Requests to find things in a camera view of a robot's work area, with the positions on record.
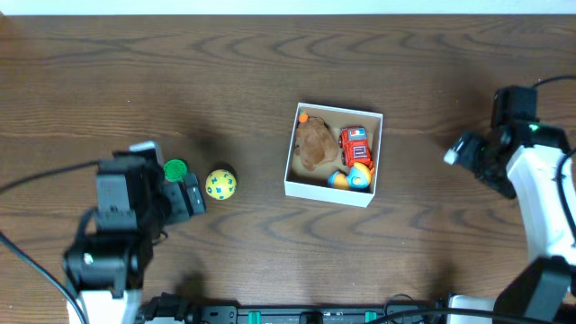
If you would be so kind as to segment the red toy fire truck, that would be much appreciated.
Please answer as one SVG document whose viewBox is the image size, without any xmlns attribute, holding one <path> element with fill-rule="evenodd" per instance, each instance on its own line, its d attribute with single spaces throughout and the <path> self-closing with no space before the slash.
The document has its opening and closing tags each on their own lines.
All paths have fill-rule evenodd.
<svg viewBox="0 0 576 324">
<path fill-rule="evenodd" d="M 353 126 L 343 128 L 338 137 L 338 145 L 343 150 L 342 163 L 352 167 L 354 163 L 362 163 L 368 168 L 373 167 L 373 160 L 364 127 Z"/>
</svg>

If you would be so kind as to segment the brown plush toy with carrot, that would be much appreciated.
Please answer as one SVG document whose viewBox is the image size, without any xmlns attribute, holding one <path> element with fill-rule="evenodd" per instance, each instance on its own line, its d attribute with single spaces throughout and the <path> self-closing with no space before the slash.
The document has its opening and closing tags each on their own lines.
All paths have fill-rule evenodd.
<svg viewBox="0 0 576 324">
<path fill-rule="evenodd" d="M 338 144 L 325 121 L 306 112 L 300 113 L 297 121 L 295 154 L 300 157 L 302 166 L 314 171 L 318 166 L 334 162 Z"/>
</svg>

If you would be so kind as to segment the yellow ball with blue letters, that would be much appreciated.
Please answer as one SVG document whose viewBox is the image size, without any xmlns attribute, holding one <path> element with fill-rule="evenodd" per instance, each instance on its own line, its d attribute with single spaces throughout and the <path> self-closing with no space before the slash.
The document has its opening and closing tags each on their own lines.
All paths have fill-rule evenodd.
<svg viewBox="0 0 576 324">
<path fill-rule="evenodd" d="M 237 190 L 236 177 L 226 169 L 217 169 L 208 175 L 206 179 L 206 193 L 216 200 L 227 200 Z"/>
</svg>

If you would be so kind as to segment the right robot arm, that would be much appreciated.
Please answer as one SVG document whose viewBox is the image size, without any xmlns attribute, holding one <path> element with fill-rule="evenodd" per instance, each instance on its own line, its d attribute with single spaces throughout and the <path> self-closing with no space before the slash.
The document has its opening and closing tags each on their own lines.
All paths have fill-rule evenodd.
<svg viewBox="0 0 576 324">
<path fill-rule="evenodd" d="M 452 310 L 575 321 L 575 307 L 563 301 L 575 293 L 575 149 L 563 129 L 537 116 L 537 89 L 545 83 L 498 89 L 489 134 L 465 131 L 445 153 L 448 165 L 518 202 L 528 252 L 527 268 L 497 298 L 453 295 Z"/>
</svg>

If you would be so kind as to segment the blue and yellow duck toy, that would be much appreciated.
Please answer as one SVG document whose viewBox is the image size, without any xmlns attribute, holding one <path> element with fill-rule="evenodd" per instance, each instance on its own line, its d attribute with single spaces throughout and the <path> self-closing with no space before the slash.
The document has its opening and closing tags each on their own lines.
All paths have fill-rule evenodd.
<svg viewBox="0 0 576 324">
<path fill-rule="evenodd" d="M 328 186 L 341 190 L 364 190 L 371 184 L 374 171 L 372 164 L 367 166 L 363 163 L 355 162 L 347 174 L 340 171 L 334 172 L 328 178 Z"/>
</svg>

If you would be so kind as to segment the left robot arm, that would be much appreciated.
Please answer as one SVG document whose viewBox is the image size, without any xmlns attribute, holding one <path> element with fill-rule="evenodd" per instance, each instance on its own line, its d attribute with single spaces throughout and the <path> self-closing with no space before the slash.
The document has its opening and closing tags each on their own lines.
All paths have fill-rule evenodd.
<svg viewBox="0 0 576 324">
<path fill-rule="evenodd" d="M 97 205 L 64 254 L 69 306 L 80 308 L 84 323 L 132 323 L 165 227 L 205 213 L 206 204 L 196 174 L 167 180 L 153 149 L 100 161 L 95 184 Z"/>
</svg>

